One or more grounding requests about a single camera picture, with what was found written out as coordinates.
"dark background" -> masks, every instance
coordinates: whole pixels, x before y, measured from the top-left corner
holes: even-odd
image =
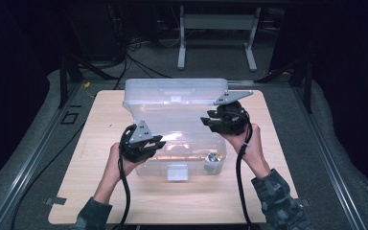
[[[61,22],[58,31],[74,52],[105,60],[118,55],[117,48],[106,52],[108,41],[98,42],[98,37],[111,39],[112,25],[104,24],[101,29],[92,28],[99,30],[95,33],[76,37],[69,15],[59,6],[53,6],[50,13],[45,7],[39,1],[0,1],[0,169],[44,103],[49,89],[46,76],[58,69],[58,34],[51,21]],[[128,26],[138,28],[148,40],[157,40],[160,33],[151,19],[162,9],[139,8],[127,16],[137,19],[134,14],[139,11],[147,13],[149,20],[135,20]],[[87,16],[101,20],[101,12],[79,14],[71,19]],[[321,25],[324,31],[318,32]],[[79,39],[103,47],[88,52],[79,45]],[[287,9],[270,69],[281,68],[307,52],[311,54],[313,77],[331,107],[336,135],[368,178],[368,1],[339,1],[329,11]]]

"transparent plastic box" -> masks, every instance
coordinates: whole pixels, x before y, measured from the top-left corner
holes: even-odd
[[[217,109],[213,102],[227,89],[224,79],[127,80],[123,106],[133,122],[144,120],[153,135],[167,142],[136,172],[169,180],[219,174],[226,159],[225,140],[200,117]]]

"table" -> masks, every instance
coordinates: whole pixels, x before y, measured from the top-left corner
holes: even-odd
[[[74,223],[77,214],[97,188],[104,172],[110,146],[131,125],[130,113],[122,108],[124,91],[101,91],[91,108],[68,170],[59,188],[64,205],[54,204],[49,215],[53,224]],[[287,181],[297,197],[286,159],[271,121],[265,97],[254,91],[240,100],[252,123],[259,124],[265,158]],[[219,175],[194,176],[186,182],[168,182],[165,177],[127,177],[131,191],[126,224],[237,224],[245,223],[235,173],[236,153],[227,143],[227,159]],[[265,222],[261,205],[250,180],[254,174],[241,164],[247,210],[253,222]],[[108,223],[119,222],[125,210],[125,191],[119,183],[110,199],[114,206]]]

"gray carpet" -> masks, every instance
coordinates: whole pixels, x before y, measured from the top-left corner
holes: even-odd
[[[203,39],[202,34],[199,34],[194,36],[194,40],[189,38],[186,69],[183,71],[176,70],[177,46],[166,48],[146,43],[142,45],[141,49],[129,53],[148,67],[174,78],[226,78],[229,81],[244,81],[242,88],[249,87],[245,86],[250,83],[248,81],[259,79],[266,73],[276,34],[263,32],[257,36],[254,51],[258,64],[256,73],[251,73],[248,70],[242,49],[243,41],[238,39],[238,37],[244,36],[244,34],[231,33],[225,35],[222,37],[222,34],[217,34],[217,36],[209,36]],[[130,67],[126,71],[126,79],[150,78],[148,74],[134,63],[129,65],[129,59],[127,63]],[[113,76],[119,76],[122,69],[123,66],[118,65],[105,69],[105,72]],[[151,71],[148,71],[148,73],[154,78],[159,78]],[[114,80],[101,80],[89,71],[84,71],[84,75],[87,81],[92,82],[91,87],[88,89],[88,92],[92,95],[95,95],[100,90],[112,89],[114,87]],[[36,116],[34,123],[18,149],[0,172],[0,206],[28,157],[37,151],[42,152],[41,159],[37,160],[39,164],[35,168],[33,179],[78,131],[94,102],[83,90],[81,83],[74,84],[70,82],[70,92],[74,92],[75,89],[76,93],[70,95],[68,104],[64,108],[57,109],[59,103],[58,72],[51,74],[48,78],[51,81],[51,91],[47,96],[46,103],[40,109],[39,114]],[[299,99],[295,97],[294,89],[289,88],[286,83],[280,83],[279,81],[283,80],[279,78],[277,82],[264,86],[254,85],[249,88],[262,90],[264,93],[297,192],[300,197],[307,198],[310,201],[310,206],[306,207],[306,210],[313,221],[314,227],[315,229],[351,229],[332,181],[321,160],[318,144],[303,115],[303,110],[299,106]],[[231,85],[231,88],[239,87],[239,85]],[[349,157],[334,136],[330,110],[322,96],[320,87],[316,84],[313,86],[312,92],[312,111],[312,116],[319,124],[337,167],[368,228],[367,180],[352,166]],[[73,124],[67,124],[73,118],[70,114],[78,114]],[[45,130],[51,127],[51,121],[55,118],[57,119],[55,120],[53,133],[47,139],[47,143],[42,143],[46,134]],[[47,197],[56,196],[78,137],[79,135],[73,139],[70,145],[58,156],[52,166],[38,178],[27,193],[16,216],[15,229],[67,229],[69,227],[50,224],[47,217],[51,207],[43,204],[43,202]],[[39,144],[46,144],[44,145],[45,148],[39,149]],[[11,217],[12,215],[9,215],[7,219],[2,220],[1,229],[11,229]],[[267,229],[267,226],[262,224],[262,228]],[[244,225],[230,225],[198,226],[197,228],[195,226],[142,226],[141,229],[247,228]]]

